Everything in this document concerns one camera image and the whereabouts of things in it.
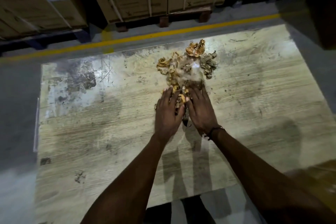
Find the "right hand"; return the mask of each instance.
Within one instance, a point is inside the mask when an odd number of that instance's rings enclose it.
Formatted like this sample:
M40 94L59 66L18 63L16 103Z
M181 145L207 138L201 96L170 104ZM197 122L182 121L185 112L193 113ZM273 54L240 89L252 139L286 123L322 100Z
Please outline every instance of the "right hand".
M197 88L190 88L192 98L186 98L189 117L200 134L208 134L212 128L220 127L217 123L215 112L210 98L203 85L202 92Z

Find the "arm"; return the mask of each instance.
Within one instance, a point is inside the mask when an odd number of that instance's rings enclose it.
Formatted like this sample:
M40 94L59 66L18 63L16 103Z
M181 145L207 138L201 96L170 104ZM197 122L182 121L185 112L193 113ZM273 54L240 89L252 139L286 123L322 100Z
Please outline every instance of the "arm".
M166 143L182 122L184 108L175 116L177 91L165 90L157 102L155 132L140 154L104 190L81 224L140 223L145 216L156 168Z
M190 89L187 98L189 116L199 133L209 135L220 127L209 96ZM268 223L336 223L336 215L316 197L299 188L291 179L267 164L252 151L216 129L213 142L224 154L250 199Z

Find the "wooden panel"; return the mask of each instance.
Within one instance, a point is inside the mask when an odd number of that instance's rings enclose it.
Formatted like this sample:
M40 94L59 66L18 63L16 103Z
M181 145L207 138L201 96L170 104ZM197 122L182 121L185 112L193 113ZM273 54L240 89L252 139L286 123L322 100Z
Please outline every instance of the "wooden panel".
M220 62L206 87L230 134L281 172L335 159L335 121L285 25L205 41ZM143 149L166 86L157 60L189 43L42 66L38 223L79 223ZM214 143L189 122L164 150L148 206L236 182Z

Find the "left hand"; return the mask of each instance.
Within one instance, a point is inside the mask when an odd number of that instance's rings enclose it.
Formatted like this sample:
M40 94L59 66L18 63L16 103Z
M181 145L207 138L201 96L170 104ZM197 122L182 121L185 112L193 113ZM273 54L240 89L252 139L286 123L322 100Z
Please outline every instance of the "left hand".
M175 115L176 100L180 91L176 91L170 99L172 91L172 86L165 90L156 105L155 134L160 138L164 138L166 143L177 132L184 115L184 105L180 107L178 114Z

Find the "dried mushroom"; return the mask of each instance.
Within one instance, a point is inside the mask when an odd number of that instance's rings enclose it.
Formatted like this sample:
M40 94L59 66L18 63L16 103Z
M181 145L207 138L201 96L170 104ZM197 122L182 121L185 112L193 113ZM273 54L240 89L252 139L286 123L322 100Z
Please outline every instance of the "dried mushroom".
M207 79L212 78L213 70L218 66L213 60L216 56L216 51L205 53L205 41L202 39L199 43L191 43L182 55L174 52L170 59L159 59L157 70L167 76L167 84L173 86L173 93L181 90L175 105L176 113L186 102L188 87L201 89L204 83L203 74Z

